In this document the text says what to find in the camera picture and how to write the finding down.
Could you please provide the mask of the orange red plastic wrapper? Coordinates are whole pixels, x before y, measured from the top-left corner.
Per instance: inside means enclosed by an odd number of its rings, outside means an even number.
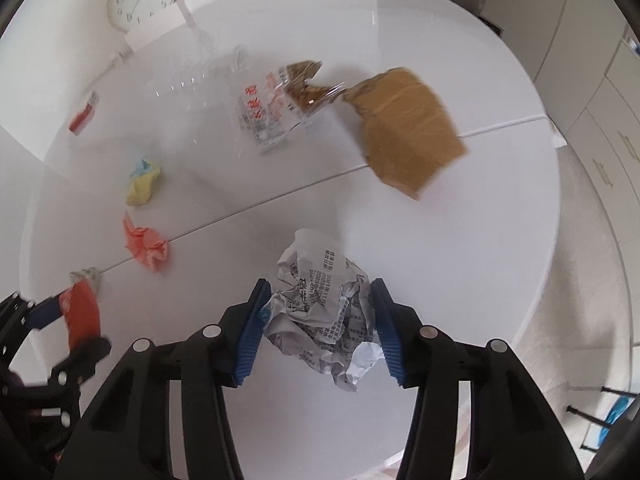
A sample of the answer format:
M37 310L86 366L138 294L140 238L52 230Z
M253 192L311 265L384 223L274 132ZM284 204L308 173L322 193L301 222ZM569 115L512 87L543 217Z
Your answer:
M101 336L98 291L101 273L96 268L87 268L70 274L72 284L58 297L68 333L70 351L79 349Z

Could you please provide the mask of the orange paper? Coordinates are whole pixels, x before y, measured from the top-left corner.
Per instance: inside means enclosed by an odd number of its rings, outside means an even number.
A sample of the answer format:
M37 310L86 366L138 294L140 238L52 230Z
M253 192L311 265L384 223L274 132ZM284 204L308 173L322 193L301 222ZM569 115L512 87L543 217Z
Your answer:
M169 256L168 241L154 229L136 226L128 212L122 219L126 248L132 258L152 272L157 272Z

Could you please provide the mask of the yellow blue paper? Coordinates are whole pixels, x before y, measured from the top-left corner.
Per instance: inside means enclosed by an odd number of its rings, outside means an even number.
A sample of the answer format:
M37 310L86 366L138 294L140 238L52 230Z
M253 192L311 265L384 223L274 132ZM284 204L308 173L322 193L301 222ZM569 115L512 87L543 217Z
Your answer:
M129 177L129 186L125 202L130 207L140 207L149 203L155 182L160 178L160 166L142 158Z

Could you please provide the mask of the white newspaper ball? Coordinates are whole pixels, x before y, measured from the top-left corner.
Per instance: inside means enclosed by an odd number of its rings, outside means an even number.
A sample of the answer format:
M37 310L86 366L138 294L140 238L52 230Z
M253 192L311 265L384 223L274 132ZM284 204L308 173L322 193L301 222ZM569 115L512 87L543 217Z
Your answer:
M277 277L282 287L259 312L265 337L285 356L355 392L383 357L367 273L333 238L300 229L278 261Z

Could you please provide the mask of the clear plastic bottle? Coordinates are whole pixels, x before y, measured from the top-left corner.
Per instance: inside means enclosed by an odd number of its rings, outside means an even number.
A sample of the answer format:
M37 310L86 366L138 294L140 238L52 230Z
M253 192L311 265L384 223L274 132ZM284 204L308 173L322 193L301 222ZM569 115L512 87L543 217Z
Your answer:
M184 47L152 64L144 90L158 105L199 112L227 102L235 78L249 65L250 54L244 46L222 51L212 44Z

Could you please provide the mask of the brown paper bag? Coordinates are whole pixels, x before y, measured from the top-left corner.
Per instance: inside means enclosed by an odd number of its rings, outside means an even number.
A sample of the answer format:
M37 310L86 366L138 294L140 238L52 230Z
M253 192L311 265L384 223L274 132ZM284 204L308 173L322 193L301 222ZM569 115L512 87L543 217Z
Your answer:
M361 118L369 167L414 200L468 152L438 95L408 68L361 81L344 91L343 100Z

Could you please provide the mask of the clear printed snack wrapper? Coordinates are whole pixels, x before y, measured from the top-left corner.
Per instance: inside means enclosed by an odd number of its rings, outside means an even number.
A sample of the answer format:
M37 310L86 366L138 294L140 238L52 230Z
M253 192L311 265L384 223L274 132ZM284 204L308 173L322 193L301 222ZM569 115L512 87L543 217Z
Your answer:
M333 104L346 84L314 84L321 62L305 60L266 70L250 65L238 70L233 92L240 128L260 152L284 142L311 118Z

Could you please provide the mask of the black legged chair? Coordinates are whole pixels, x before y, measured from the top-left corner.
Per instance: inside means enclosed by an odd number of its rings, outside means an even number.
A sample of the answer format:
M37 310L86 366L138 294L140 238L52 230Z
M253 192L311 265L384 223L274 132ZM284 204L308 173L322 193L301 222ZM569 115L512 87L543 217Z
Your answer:
M620 400L634 400L633 396L622 396L623 393L637 394L639 383L631 382L627 387L608 385L576 386L568 385L567 399L562 405L561 422L570 439L570 443L578 454L592 455L592 450L599 446L602 427L590 419L568 410L574 408L590 417L606 420L608 413Z

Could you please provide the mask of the red and white small box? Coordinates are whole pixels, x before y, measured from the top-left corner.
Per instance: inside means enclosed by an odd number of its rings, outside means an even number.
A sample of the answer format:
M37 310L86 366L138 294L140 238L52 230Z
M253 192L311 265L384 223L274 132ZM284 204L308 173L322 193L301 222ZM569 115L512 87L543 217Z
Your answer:
M90 122L96 112L96 106L99 103L99 95L96 90L92 90L86 95L84 105L78 110L75 115L70 118L68 122L67 130L74 136L79 136L82 129Z

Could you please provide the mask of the beige cabinet wall unit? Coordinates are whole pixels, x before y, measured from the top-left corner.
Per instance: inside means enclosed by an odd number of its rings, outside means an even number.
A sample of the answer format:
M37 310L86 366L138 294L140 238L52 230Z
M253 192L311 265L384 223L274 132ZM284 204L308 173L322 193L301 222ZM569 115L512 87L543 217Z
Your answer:
M608 69L626 21L613 0L486 0L484 18L524 66L555 127L582 161L617 240L639 235L639 194L623 164L629 110Z

